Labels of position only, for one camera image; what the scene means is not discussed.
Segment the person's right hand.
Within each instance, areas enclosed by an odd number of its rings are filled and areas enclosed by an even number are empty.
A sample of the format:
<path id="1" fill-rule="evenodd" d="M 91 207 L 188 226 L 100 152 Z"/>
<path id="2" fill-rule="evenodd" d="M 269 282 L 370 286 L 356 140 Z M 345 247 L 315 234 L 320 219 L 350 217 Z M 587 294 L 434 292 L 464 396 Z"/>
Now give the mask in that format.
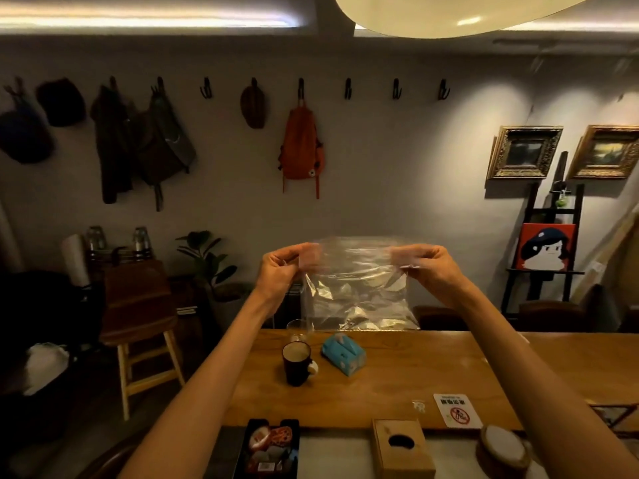
<path id="1" fill-rule="evenodd" d="M 431 244 L 430 262 L 431 271 L 408 276 L 418 281 L 446 307 L 457 308 L 460 298 L 464 297 L 470 286 L 470 281 L 443 246 Z"/>

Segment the person's left hand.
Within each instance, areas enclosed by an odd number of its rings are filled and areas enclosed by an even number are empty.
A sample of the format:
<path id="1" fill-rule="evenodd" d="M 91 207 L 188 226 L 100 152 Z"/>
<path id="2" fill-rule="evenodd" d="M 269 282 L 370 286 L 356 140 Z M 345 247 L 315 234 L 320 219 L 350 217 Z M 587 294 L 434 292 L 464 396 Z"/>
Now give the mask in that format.
<path id="1" fill-rule="evenodd" d="M 273 315 L 277 311 L 294 281 L 305 274 L 312 274 L 317 271 L 310 273 L 299 272 L 295 275 L 290 275 L 281 267 L 279 252 L 280 249 L 276 249 L 262 257 L 260 272 L 255 286 L 255 292 L 267 304 L 267 315 Z"/>

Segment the clear plastic bag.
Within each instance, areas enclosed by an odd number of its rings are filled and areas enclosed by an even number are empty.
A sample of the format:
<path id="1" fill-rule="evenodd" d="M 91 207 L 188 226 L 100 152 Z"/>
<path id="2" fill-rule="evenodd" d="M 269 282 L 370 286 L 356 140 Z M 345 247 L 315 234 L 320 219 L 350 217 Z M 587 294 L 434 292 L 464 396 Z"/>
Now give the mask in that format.
<path id="1" fill-rule="evenodd" d="M 303 318 L 315 331 L 419 330 L 407 298 L 407 275 L 390 261 L 391 237 L 333 237 L 322 246 L 322 264 L 303 276 Z"/>

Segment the person's right forearm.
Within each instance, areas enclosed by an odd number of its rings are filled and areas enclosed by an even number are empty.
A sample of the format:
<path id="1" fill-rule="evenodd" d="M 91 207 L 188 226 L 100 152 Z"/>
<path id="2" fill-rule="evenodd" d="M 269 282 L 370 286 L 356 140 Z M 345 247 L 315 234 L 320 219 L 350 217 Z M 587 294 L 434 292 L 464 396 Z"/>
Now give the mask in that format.
<path id="1" fill-rule="evenodd" d="M 549 479 L 639 479 L 639 459 L 471 285 L 438 295 L 466 322 Z"/>

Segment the person's left forearm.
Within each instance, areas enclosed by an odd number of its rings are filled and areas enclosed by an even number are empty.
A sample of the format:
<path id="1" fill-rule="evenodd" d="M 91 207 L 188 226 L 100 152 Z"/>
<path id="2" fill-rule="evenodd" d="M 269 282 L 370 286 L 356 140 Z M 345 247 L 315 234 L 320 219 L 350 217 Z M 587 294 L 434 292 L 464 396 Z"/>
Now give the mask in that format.
<path id="1" fill-rule="evenodd" d="M 221 341 L 156 420 L 117 479 L 203 479 L 253 343 L 287 289 L 253 290 Z"/>

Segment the clear drinking glass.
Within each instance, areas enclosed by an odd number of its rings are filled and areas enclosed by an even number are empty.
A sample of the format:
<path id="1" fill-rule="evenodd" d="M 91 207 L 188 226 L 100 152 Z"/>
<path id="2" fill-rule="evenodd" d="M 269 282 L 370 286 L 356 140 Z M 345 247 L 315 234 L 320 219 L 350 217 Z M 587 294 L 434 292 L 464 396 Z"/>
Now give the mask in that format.
<path id="1" fill-rule="evenodd" d="M 315 331 L 315 325 L 312 320 L 295 319 L 287 324 L 286 330 L 288 332 L 289 342 L 308 343 L 309 337 Z"/>

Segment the black easel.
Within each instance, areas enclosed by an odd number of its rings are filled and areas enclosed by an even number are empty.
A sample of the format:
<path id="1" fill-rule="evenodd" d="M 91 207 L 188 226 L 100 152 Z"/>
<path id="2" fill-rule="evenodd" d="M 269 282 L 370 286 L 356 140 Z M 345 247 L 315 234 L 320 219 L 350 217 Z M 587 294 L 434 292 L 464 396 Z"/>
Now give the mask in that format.
<path id="1" fill-rule="evenodd" d="M 515 289 L 515 284 L 517 279 L 520 276 L 527 275 L 529 279 L 529 289 L 527 292 L 527 301 L 537 301 L 541 298 L 542 289 L 545 283 L 553 281 L 555 276 L 563 276 L 563 291 L 562 291 L 562 301 L 568 302 L 571 292 L 572 292 L 572 283 L 573 279 L 576 276 L 583 276 L 585 274 L 584 271 L 577 271 L 575 260 L 576 260 L 576 251 L 578 246 L 579 232 L 580 232 L 580 224 L 581 224 L 581 214 L 583 208 L 583 198 L 585 194 L 585 185 L 578 184 L 575 191 L 571 191 L 568 188 L 566 176 L 565 176 L 565 167 L 568 159 L 568 152 L 563 151 L 560 155 L 560 161 L 555 170 L 555 177 L 553 179 L 553 184 L 551 186 L 551 190 L 549 192 L 549 206 L 548 207 L 536 207 L 535 203 L 537 200 L 537 194 L 539 190 L 539 183 L 532 184 L 531 191 L 529 194 L 529 199 L 527 205 L 525 207 L 523 222 L 524 223 L 536 223 L 536 224 L 575 224 L 576 232 L 574 234 L 574 240 L 572 242 L 571 254 L 569 257 L 569 264 L 566 271 L 522 271 L 514 268 L 515 265 L 515 254 L 518 246 L 518 241 L 520 238 L 520 233 L 515 245 L 515 252 L 512 260 L 512 264 L 510 267 L 506 269 L 508 273 L 506 288 L 504 290 L 504 295 L 502 297 L 502 302 L 500 305 L 500 309 L 502 314 L 507 314 L 509 309 L 509 303 L 511 300 L 511 296 L 513 295 L 513 291 Z M 551 198 L 553 191 L 566 191 L 570 192 L 570 204 L 569 208 L 564 209 L 556 209 L 551 206 Z"/>

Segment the gold framed painting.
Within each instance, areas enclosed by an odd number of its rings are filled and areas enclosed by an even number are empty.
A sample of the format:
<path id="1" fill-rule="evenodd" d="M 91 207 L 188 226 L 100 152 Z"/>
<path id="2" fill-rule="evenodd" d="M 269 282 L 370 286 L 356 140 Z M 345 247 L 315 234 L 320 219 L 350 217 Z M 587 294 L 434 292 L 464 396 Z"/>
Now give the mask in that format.
<path id="1" fill-rule="evenodd" d="M 639 162 L 639 126 L 589 125 L 568 179 L 627 179 Z"/>
<path id="2" fill-rule="evenodd" d="M 545 179 L 562 132 L 562 126 L 500 127 L 486 180 Z"/>

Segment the brown cap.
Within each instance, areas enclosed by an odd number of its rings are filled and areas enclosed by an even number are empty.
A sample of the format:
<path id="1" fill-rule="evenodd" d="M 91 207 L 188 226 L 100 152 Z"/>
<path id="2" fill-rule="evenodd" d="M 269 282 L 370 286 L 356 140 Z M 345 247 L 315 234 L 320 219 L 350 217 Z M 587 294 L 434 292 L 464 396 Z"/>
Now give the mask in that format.
<path id="1" fill-rule="evenodd" d="M 242 91 L 240 109 L 249 128 L 263 129 L 265 127 L 267 116 L 266 97 L 259 88 L 256 79 L 252 79 L 251 85 Z"/>

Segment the grey-green hanging bag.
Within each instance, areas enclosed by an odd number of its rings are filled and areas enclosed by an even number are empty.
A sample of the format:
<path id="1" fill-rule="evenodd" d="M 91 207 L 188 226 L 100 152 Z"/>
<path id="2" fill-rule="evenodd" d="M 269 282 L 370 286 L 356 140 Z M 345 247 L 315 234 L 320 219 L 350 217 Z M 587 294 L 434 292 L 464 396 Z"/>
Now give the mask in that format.
<path id="1" fill-rule="evenodd" d="M 141 179 L 153 188 L 155 210 L 159 212 L 164 207 L 161 184 L 180 172 L 188 174 L 197 157 L 166 94 L 162 78 L 151 87 L 147 110 L 131 113 L 129 128 L 136 169 Z"/>

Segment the black sushi tray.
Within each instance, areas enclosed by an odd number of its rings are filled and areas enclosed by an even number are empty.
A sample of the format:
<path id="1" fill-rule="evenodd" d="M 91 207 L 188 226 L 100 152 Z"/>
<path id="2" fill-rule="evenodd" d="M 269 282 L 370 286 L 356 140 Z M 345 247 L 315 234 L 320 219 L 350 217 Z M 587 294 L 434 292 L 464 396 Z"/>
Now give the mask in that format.
<path id="1" fill-rule="evenodd" d="M 250 419 L 233 479 L 297 479 L 300 435 L 297 419 Z"/>

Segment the wooden tissue box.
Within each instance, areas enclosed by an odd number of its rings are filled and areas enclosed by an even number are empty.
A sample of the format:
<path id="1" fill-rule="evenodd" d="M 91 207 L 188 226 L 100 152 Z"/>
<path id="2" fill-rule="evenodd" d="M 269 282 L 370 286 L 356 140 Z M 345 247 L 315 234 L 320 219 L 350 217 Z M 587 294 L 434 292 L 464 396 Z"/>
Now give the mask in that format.
<path id="1" fill-rule="evenodd" d="M 416 419 L 374 419 L 371 430 L 376 479 L 435 479 L 435 463 Z"/>

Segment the dark hanging jacket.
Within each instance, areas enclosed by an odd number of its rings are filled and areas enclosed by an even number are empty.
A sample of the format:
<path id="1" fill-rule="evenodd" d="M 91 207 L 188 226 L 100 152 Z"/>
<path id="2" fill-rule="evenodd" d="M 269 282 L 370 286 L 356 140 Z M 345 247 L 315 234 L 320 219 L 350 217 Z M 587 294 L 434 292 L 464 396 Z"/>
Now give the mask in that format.
<path id="1" fill-rule="evenodd" d="M 133 188 L 133 152 L 128 121 L 130 112 L 119 92 L 101 85 L 90 108 L 95 128 L 95 145 L 100 161 L 102 201 L 117 202 L 120 193 Z"/>

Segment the white pendant lamp shade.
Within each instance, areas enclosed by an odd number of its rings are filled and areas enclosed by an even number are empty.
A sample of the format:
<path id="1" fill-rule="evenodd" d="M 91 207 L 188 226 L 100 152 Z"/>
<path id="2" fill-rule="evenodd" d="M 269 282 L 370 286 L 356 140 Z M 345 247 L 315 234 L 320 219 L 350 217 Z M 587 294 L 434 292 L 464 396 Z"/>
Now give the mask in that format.
<path id="1" fill-rule="evenodd" d="M 500 31 L 586 0 L 335 0 L 357 25 L 384 36 L 447 39 Z"/>

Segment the long ceiling light strip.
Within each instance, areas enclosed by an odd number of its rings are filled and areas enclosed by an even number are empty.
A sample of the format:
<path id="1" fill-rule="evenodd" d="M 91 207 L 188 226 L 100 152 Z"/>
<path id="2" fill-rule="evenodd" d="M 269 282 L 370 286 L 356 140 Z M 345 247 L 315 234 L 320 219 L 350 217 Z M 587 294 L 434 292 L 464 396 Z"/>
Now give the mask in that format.
<path id="1" fill-rule="evenodd" d="M 0 32 L 278 31 L 308 24 L 306 0 L 0 0 Z"/>

